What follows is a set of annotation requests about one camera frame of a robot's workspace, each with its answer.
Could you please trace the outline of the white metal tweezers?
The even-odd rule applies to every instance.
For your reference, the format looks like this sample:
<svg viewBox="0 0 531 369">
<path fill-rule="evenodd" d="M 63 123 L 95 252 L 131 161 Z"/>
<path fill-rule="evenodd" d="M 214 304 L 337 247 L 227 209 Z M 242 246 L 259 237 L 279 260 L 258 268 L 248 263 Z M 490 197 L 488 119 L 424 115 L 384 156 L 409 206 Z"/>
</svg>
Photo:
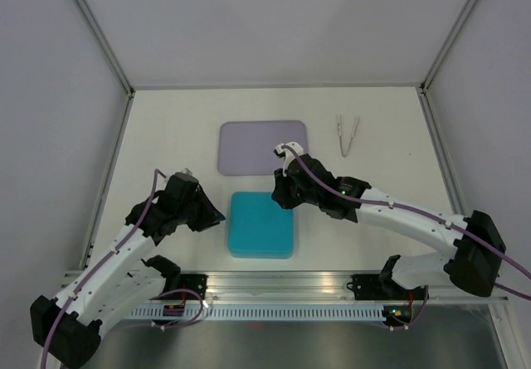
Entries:
<svg viewBox="0 0 531 369">
<path fill-rule="evenodd" d="M 339 137 L 339 151 L 340 151 L 342 158 L 346 158 L 348 156 L 353 146 L 353 140 L 356 136 L 359 120 L 360 118 L 357 115 L 353 117 L 352 128 L 350 130 L 350 133 L 348 134 L 349 136 L 348 145 L 345 146 L 343 143 L 343 117 L 341 114 L 338 114 L 336 116 L 336 124 L 337 124 L 337 131 L 338 131 L 338 137 Z"/>
</svg>

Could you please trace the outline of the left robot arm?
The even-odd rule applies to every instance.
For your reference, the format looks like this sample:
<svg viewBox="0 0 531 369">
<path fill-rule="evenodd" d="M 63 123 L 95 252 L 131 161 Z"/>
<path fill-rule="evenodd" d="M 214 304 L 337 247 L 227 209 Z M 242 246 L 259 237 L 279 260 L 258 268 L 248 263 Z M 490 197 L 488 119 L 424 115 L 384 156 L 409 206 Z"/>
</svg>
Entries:
<svg viewBox="0 0 531 369">
<path fill-rule="evenodd" d="M 54 297 L 39 296 L 30 307 L 32 336 L 41 346 L 40 366 L 54 357 L 67 368 L 84 366 L 106 334 L 140 304 L 152 299 L 181 298 L 198 302 L 202 295 L 181 287 L 181 268 L 155 254 L 178 227 L 202 232 L 225 217 L 188 171 L 151 187 L 136 204 L 107 250 Z"/>
</svg>

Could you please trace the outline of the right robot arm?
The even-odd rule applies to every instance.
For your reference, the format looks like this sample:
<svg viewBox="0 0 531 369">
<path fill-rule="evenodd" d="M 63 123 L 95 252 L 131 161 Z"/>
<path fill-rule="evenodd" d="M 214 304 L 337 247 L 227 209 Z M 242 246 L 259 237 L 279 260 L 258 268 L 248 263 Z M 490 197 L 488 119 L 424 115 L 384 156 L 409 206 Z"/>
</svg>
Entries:
<svg viewBox="0 0 531 369">
<path fill-rule="evenodd" d="M 309 204 L 335 220 L 381 227 L 434 250 L 389 257 L 378 279 L 384 296 L 396 299 L 407 290 L 447 284 L 481 298 L 492 294 L 506 246 L 488 214 L 445 215 L 394 202 L 368 182 L 335 177 L 308 154 L 283 152 L 280 158 L 272 199 L 281 208 Z"/>
</svg>

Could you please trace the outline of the teal box lid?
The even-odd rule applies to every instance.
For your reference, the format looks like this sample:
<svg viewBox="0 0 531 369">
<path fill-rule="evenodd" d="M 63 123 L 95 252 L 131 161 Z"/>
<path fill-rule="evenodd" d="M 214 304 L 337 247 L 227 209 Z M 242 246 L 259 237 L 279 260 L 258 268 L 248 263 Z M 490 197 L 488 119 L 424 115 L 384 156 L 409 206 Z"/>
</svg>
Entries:
<svg viewBox="0 0 531 369">
<path fill-rule="evenodd" d="M 229 245 L 293 245 L 295 216 L 271 199 L 269 192 L 235 192 L 227 222 Z"/>
</svg>

